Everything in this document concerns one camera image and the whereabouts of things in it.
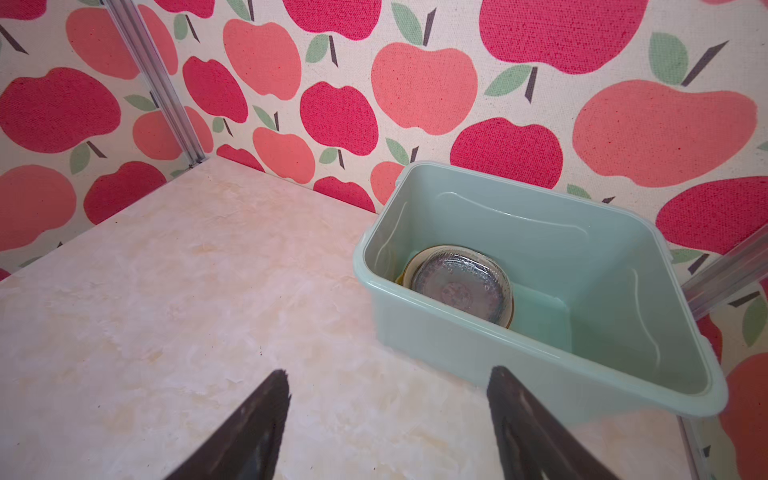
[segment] container rim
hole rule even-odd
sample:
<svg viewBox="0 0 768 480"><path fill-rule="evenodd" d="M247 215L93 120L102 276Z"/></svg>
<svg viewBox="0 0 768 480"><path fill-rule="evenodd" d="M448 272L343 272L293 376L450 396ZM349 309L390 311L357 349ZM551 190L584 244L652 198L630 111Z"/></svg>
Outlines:
<svg viewBox="0 0 768 480"><path fill-rule="evenodd" d="M494 325L490 322L485 322L482 319L469 315L461 310L457 310L450 306L444 305L436 300L428 298L427 296L420 295L412 290L400 286L391 280L382 278L368 267L365 262L365 252L368 249L372 233L381 224L384 216L392 206L392 202L388 201L384 206L384 209L379 214L376 222L363 234L362 238L358 242L353 255L353 269L355 275L364 286L381 290L386 293L397 295L404 300L411 303L413 306L425 311L440 310L443 312L450 322L466 330L472 330L480 333L484 336L490 336L498 341L501 341L512 348L524 350L527 353L550 363L557 363L559 366L571 370L574 373L593 379L596 382L605 383L605 379L609 378L615 386L621 388L629 393L646 399L649 402L656 403L664 408L672 409L675 412L679 412L684 415L692 416L709 416L715 415L725 408L728 400L728 390L722 369L717 363L717 359L714 355L714 351L706 339L699 333L698 328L695 325L695 320L687 306L687 301L683 295L683 291L680 288L680 284L675 276L672 263L670 261L671 254L668 251L667 241L661 232L650 221L643 217L640 217L635 212L631 212L624 208L619 208L607 204L597 204L593 201L574 197L573 195L563 194L553 190L549 190L543 187L537 187L535 185L525 184L515 180L509 180L502 177L496 177L495 175L483 174L474 170L469 170L461 167L455 167L452 165L442 164L435 161L419 161L414 164L410 164L400 174L396 181L395 190L390 196L390 200L397 195L402 188L407 177L412 171L419 168L441 168L444 170L456 170L461 171L462 174L468 174L476 177L482 177L487 180L491 180L498 183L515 185L516 187L522 187L529 190L537 190L545 192L550 195L563 198L568 201L581 202L583 204L589 204L594 208L603 208L612 210L616 213L627 215L640 221L653 235L657 245L657 249L661 256L664 258L664 265L666 267L667 275L670 277L673 285L675 285L675 294L681 304L685 305L684 315L687 320L687 324L692 336L694 336L697 350L702 359L702 363L707 373L707 385L698 393L682 393L677 390L671 389L666 386L661 386L653 382L649 382L644 379L640 379L636 376L632 376L628 373L621 372L611 367L602 365L589 359L577 356L573 353L565 352L553 346L549 346L545 343L539 342L520 333L514 332L510 329L504 329L500 326ZM703 343L706 342L709 349L705 349Z"/></svg>

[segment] green leaf print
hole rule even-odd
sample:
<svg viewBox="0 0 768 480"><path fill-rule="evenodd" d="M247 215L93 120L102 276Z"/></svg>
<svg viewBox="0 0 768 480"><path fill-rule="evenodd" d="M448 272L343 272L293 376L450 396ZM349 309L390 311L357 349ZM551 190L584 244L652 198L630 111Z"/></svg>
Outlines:
<svg viewBox="0 0 768 480"><path fill-rule="evenodd" d="M485 90L485 94L489 97L506 95L522 85L530 74L530 65L515 65L514 67L507 68L491 82Z"/></svg>
<svg viewBox="0 0 768 480"><path fill-rule="evenodd" d="M766 326L768 319L768 305L761 296L758 296L744 312L741 323L741 334L747 346L752 346L757 341Z"/></svg>
<svg viewBox="0 0 768 480"><path fill-rule="evenodd" d="M392 138L386 139L386 146L389 149L389 153L397 160L397 163L407 165L411 162L406 149Z"/></svg>
<svg viewBox="0 0 768 480"><path fill-rule="evenodd" d="M154 102L152 100L146 97L142 97L141 95L128 95L127 97L124 97L124 98L129 104L133 105L139 110L143 110L143 111L157 110L157 107L154 106Z"/></svg>
<svg viewBox="0 0 768 480"><path fill-rule="evenodd" d="M79 144L69 154L69 171L72 174L83 171L91 161L91 149L88 144Z"/></svg>
<svg viewBox="0 0 768 480"><path fill-rule="evenodd" d="M592 196L587 193L587 191L581 187L577 187L576 185L568 184L566 187L566 190L571 195L575 195L576 197L586 198L587 200L592 200Z"/></svg>
<svg viewBox="0 0 768 480"><path fill-rule="evenodd" d="M187 17L180 13L174 17L174 37L177 40L184 40L189 32L189 25L187 25Z"/></svg>
<svg viewBox="0 0 768 480"><path fill-rule="evenodd" d="M688 71L688 52L674 35L655 32L648 51L650 69L665 84L678 85Z"/></svg>
<svg viewBox="0 0 768 480"><path fill-rule="evenodd" d="M321 164L332 164L336 161L336 158L339 156L339 149L334 147L328 147L320 154L320 159L318 160Z"/></svg>
<svg viewBox="0 0 768 480"><path fill-rule="evenodd" d="M422 25L419 19L411 12L411 9L399 3L392 3L392 13L395 15L395 23L402 36L414 45L421 45L424 41Z"/></svg>
<svg viewBox="0 0 768 480"><path fill-rule="evenodd" d="M252 105L253 109L256 111L256 115L259 116L262 122L266 125L267 128L271 130L277 131L277 126L275 125L275 120L272 119L270 114L266 113L263 109L258 108L256 105Z"/></svg>
<svg viewBox="0 0 768 480"><path fill-rule="evenodd" d="M317 35L310 42L310 46L306 50L306 57L304 60L306 60L307 63L317 63L318 61L323 60L323 57L326 56L327 51L328 35Z"/></svg>

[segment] apple stem print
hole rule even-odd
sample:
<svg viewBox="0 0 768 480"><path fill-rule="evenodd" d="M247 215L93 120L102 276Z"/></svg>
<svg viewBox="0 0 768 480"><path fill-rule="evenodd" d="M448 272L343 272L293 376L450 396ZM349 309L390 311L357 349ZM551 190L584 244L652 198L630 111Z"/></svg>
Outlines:
<svg viewBox="0 0 768 480"><path fill-rule="evenodd" d="M728 305L731 305L734 308L738 308L742 306L744 303L747 303L753 298L757 298L758 296L760 296L760 292L752 292L748 295L742 296L741 298L734 300L733 302L729 302Z"/></svg>
<svg viewBox="0 0 768 480"><path fill-rule="evenodd" d="M320 154L320 158L317 160L321 164L332 164L336 161L336 159L339 159L339 166L346 170L344 167L344 158L341 155L341 149L340 148L334 148L334 147L328 147Z"/></svg>
<svg viewBox="0 0 768 480"><path fill-rule="evenodd" d="M197 32L194 31L190 16L184 13L180 13L174 17L174 37L177 40L184 40L187 37L187 33L192 34L192 38L200 43L200 39L197 37Z"/></svg>
<svg viewBox="0 0 768 480"><path fill-rule="evenodd" d="M408 7L392 3L395 23L408 43L391 43L376 54L371 85L376 103L400 127L443 135L469 115L477 97L478 76L463 51L425 49L435 12L427 15L423 34L416 15Z"/></svg>
<svg viewBox="0 0 768 480"><path fill-rule="evenodd" d="M29 55L29 53L27 53L27 51L21 45L18 44L16 39L13 38L11 34L8 33L8 30L5 30L5 28L3 28L2 25L0 25L0 35L2 35L5 38L5 40L7 40L9 44L11 44L11 47L13 47L14 50L16 50L19 53L26 53L27 55Z"/></svg>
<svg viewBox="0 0 768 480"><path fill-rule="evenodd" d="M688 75L685 75L688 69L688 52L683 42L674 35L655 32L650 37L650 68L663 83L687 87L726 43L728 41L708 48Z"/></svg>
<svg viewBox="0 0 768 480"><path fill-rule="evenodd" d="M586 198L587 200L592 200L592 196L590 194L588 194L585 189L583 189L583 188L581 188L581 187L579 187L577 185L568 184L566 186L565 190L570 195L573 195L575 197L581 197L581 198ZM616 198L616 197L604 198L603 200L600 200L600 202L602 202L604 204L609 204L614 198Z"/></svg>
<svg viewBox="0 0 768 480"><path fill-rule="evenodd" d="M224 131L224 128L227 129L227 133L230 135L230 137L234 137L232 135L232 130L230 130L230 125L227 123L227 119L224 117L216 117L214 118L214 122L211 124L211 129L216 134L220 134Z"/></svg>
<svg viewBox="0 0 768 480"><path fill-rule="evenodd" d="M331 62L338 68L339 62L336 60L336 46L333 44L333 35L316 35L310 42L310 46L306 49L304 60L306 63L317 63L323 60L329 48L331 51Z"/></svg>

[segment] pink apple print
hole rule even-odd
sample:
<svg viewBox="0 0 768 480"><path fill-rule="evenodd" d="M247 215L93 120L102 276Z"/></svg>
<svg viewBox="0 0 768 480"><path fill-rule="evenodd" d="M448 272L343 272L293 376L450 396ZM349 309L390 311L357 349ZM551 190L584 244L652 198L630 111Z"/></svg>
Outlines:
<svg viewBox="0 0 768 480"><path fill-rule="evenodd" d="M573 145L597 174L669 187L725 163L756 125L757 106L742 94L689 93L629 80L587 102L574 124Z"/></svg>
<svg viewBox="0 0 768 480"><path fill-rule="evenodd" d="M397 18L415 15L404 5L392 3ZM382 48L371 67L373 96L384 113L400 127L419 127L430 135L443 135L458 127L475 104L478 76L472 59L463 51L445 48L429 51L436 10L427 15L424 34L400 31L411 45L391 43Z"/></svg>
<svg viewBox="0 0 768 480"><path fill-rule="evenodd" d="M353 87L316 83L302 94L300 113L306 132L319 144L365 156L379 143L373 109Z"/></svg>
<svg viewBox="0 0 768 480"><path fill-rule="evenodd" d="M78 197L64 175L41 165L22 165L0 175L0 251L34 242L63 227Z"/></svg>

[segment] mint green plastic container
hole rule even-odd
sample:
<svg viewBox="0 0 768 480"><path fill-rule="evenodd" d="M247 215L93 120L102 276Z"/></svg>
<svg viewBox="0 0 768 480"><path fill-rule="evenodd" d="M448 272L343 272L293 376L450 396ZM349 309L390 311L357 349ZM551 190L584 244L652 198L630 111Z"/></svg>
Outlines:
<svg viewBox="0 0 768 480"><path fill-rule="evenodd" d="M435 245L512 282L504 329L395 283ZM716 415L727 387L656 227L616 207L432 162L407 167L354 254L379 341L485 388L508 367L562 422L661 407Z"/></svg>

